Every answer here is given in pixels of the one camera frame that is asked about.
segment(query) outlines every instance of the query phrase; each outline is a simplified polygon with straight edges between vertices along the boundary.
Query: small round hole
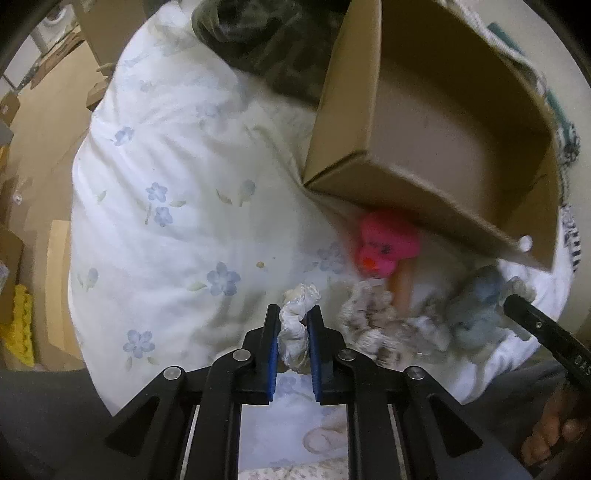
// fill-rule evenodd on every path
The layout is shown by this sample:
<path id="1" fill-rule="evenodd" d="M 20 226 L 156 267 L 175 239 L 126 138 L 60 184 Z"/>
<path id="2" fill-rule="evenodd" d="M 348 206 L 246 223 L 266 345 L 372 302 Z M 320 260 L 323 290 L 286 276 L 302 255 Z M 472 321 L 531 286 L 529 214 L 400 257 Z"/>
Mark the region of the small round hole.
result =
<path id="1" fill-rule="evenodd" d="M 529 252 L 534 246 L 534 239 L 529 235 L 524 235 L 519 239 L 518 245 L 522 252 Z"/>

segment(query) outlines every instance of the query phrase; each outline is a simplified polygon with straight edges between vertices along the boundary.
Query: cardboard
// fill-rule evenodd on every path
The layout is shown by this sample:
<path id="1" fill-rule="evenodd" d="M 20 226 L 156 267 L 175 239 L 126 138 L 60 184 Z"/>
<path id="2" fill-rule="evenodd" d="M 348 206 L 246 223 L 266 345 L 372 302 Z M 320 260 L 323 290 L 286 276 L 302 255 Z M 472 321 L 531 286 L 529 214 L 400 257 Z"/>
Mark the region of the cardboard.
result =
<path id="1" fill-rule="evenodd" d="M 8 92 L 0 101 L 0 121 L 10 127 L 20 107 L 21 102 L 16 93 Z"/>
<path id="2" fill-rule="evenodd" d="M 91 9 L 72 3 L 86 41 L 99 66 L 117 62 L 123 49 L 147 20 L 142 0 L 96 0 Z"/>
<path id="3" fill-rule="evenodd" d="M 14 285 L 17 284 L 18 266 L 21 262 L 23 243 L 14 233 L 0 225 L 0 262 L 8 269 L 8 278 L 0 292 L 0 323 L 12 321 Z"/>
<path id="4" fill-rule="evenodd" d="M 304 184 L 549 270 L 556 148 L 542 100 L 455 14 L 433 0 L 352 0 Z"/>
<path id="5" fill-rule="evenodd" d="M 88 95 L 86 96 L 86 108 L 88 108 L 88 110 L 94 112 L 96 107 L 99 106 L 99 103 L 107 92 L 110 82 L 111 78 L 105 78 L 104 80 L 95 83 L 95 86 L 88 91 Z"/>
<path id="6" fill-rule="evenodd" d="M 70 222 L 53 220 L 49 232 L 45 276 L 45 311 L 49 343 L 82 360 L 68 307 Z"/>

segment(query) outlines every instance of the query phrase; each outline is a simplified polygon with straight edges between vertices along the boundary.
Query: human hand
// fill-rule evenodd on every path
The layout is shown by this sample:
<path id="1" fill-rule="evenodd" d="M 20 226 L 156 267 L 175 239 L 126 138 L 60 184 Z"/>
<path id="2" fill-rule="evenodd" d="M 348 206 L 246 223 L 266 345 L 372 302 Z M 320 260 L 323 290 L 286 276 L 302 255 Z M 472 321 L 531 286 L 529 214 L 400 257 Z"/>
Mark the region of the human hand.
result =
<path id="1" fill-rule="evenodd" d="M 566 442 L 574 442 L 585 431 L 589 419 L 568 419 L 574 405 L 580 400 L 580 393 L 571 385 L 559 386 L 546 402 L 540 421 L 521 446 L 521 458 L 527 466 L 547 460 L 550 448 L 562 437 Z"/>

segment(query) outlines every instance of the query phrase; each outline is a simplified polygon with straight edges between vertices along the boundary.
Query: gray plush toy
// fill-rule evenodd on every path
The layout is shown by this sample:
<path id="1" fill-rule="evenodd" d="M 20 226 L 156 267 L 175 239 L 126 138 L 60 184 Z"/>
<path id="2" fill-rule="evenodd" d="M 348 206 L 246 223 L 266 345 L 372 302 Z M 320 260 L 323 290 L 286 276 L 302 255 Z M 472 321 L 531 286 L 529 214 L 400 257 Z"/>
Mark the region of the gray plush toy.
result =
<path id="1" fill-rule="evenodd" d="M 480 363 L 490 356 L 497 344 L 512 329 L 527 340 L 530 335 L 503 314 L 502 305 L 512 293 L 533 301 L 535 291 L 519 278 L 505 281 L 494 265 L 479 268 L 467 280 L 459 295 L 445 307 L 444 318 L 457 347 L 472 352 Z"/>

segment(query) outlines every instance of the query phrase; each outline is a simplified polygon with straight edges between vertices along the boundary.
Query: white fabric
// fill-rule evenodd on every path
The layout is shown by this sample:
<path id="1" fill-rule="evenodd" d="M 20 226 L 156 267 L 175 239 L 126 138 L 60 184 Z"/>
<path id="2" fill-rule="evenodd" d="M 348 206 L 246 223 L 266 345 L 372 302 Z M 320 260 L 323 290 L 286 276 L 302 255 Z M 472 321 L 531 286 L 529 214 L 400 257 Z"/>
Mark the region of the white fabric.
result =
<path id="1" fill-rule="evenodd" d="M 285 292 L 285 303 L 279 312 L 281 329 L 277 335 L 279 357 L 288 368 L 296 373 L 308 367 L 309 339 L 302 320 L 320 300 L 320 293 L 314 285 L 299 284 Z"/>
<path id="2" fill-rule="evenodd" d="M 166 366 L 190 371 L 238 348 L 267 305 L 299 283 L 319 288 L 335 327 L 358 281 L 352 251 L 362 212 L 303 188 L 313 122 L 312 111 L 199 44 L 175 2 L 129 42 L 73 167 L 70 311 L 111 412 Z M 554 319 L 572 277 L 559 240 L 551 274 L 499 262 L 507 278 L 535 284 L 534 304 Z M 484 262 L 432 233 L 422 241 L 415 306 Z M 536 347 L 511 335 L 485 365 L 450 355 L 426 368 L 466 401 Z M 282 374 L 277 402 L 244 408 L 241 435 L 251 447 L 241 468 L 342 455 L 339 442 L 311 446 L 314 435 L 303 436 L 324 429 L 321 407 L 304 392 L 308 378 Z"/>

